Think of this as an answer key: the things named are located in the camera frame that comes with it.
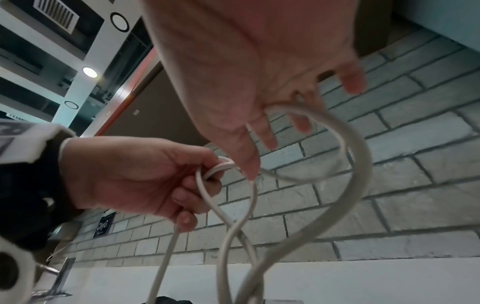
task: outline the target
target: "brown panel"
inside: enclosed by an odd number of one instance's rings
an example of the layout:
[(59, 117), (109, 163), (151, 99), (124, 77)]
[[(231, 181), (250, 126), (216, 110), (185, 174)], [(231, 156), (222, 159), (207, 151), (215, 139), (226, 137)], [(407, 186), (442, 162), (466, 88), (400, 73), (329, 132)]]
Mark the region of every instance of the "brown panel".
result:
[(208, 143), (194, 127), (165, 70), (139, 93), (104, 135), (158, 137), (200, 146)]

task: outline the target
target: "brick wall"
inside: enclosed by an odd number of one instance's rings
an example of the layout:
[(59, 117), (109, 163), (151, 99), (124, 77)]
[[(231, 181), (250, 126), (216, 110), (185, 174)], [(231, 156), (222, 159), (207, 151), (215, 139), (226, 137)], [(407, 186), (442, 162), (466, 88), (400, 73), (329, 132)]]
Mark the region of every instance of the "brick wall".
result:
[[(372, 183), (344, 220), (283, 261), (480, 256), (480, 55), (421, 29), (361, 62), (368, 77), (364, 94), (347, 95), (335, 78), (319, 88), (327, 107), (367, 139), (375, 162)], [(263, 167), (306, 177), (334, 160), (338, 144), (325, 128), (301, 135), (282, 115), (271, 117), (271, 126), (279, 148), (268, 151), (257, 143)], [(349, 166), (303, 186), (260, 176), (258, 206), (244, 228), (259, 254), (323, 213), (350, 172)], [(248, 187), (232, 170), (222, 182), (215, 199), (238, 219), (248, 207)], [(98, 211), (84, 215), (81, 233), (67, 249), (78, 266), (161, 263), (171, 223), (119, 213), (107, 236), (92, 239), (100, 217)], [(225, 233), (212, 212), (200, 216), (196, 231), (180, 237), (171, 264), (216, 263)], [(248, 262), (241, 249), (229, 259)]]

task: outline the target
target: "white wall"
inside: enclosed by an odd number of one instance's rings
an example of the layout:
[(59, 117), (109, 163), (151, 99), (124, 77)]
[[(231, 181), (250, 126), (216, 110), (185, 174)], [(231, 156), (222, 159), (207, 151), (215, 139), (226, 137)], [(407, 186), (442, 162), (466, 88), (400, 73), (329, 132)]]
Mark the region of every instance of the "white wall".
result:
[(480, 52), (479, 0), (397, 0), (395, 12)]
[[(248, 271), (230, 265), (233, 293)], [(77, 268), (65, 284), (73, 296), (51, 304), (140, 304), (146, 301), (157, 267)], [(49, 288), (44, 275), (37, 289)], [(305, 304), (478, 304), (480, 258), (403, 259), (355, 262), (280, 263), (265, 277), (267, 299)], [(216, 303), (215, 266), (172, 266), (160, 295)]]

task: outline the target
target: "black sign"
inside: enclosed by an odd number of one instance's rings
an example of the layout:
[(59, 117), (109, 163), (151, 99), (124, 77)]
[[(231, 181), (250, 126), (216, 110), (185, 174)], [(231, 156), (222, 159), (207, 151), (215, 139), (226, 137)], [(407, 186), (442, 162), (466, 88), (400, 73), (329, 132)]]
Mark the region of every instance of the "black sign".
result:
[(112, 222), (114, 221), (115, 214), (116, 212), (110, 213), (109, 215), (106, 215), (100, 219), (100, 223), (98, 223), (98, 227), (96, 228), (95, 234), (93, 235), (93, 237), (107, 234), (107, 232), (110, 229), (110, 226), (112, 225)]

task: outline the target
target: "hand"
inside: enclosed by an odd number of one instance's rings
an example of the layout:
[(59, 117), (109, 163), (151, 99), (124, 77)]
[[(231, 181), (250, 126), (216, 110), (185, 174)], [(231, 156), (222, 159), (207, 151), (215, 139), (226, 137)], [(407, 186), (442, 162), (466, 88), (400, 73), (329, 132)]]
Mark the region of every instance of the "hand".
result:
[[(143, 0), (160, 59), (198, 130), (252, 180), (260, 158), (248, 124), (277, 146), (264, 109), (272, 103), (321, 107), (317, 76), (334, 70), (347, 92), (365, 75), (353, 50), (357, 0)], [(301, 132), (307, 118), (290, 116)]]
[[(79, 209), (164, 216), (187, 232), (197, 225), (193, 213), (209, 211), (198, 193), (195, 171), (219, 163), (207, 148), (164, 139), (73, 138), (63, 149), (60, 172)], [(218, 172), (205, 182), (210, 196), (220, 192), (222, 175)]]

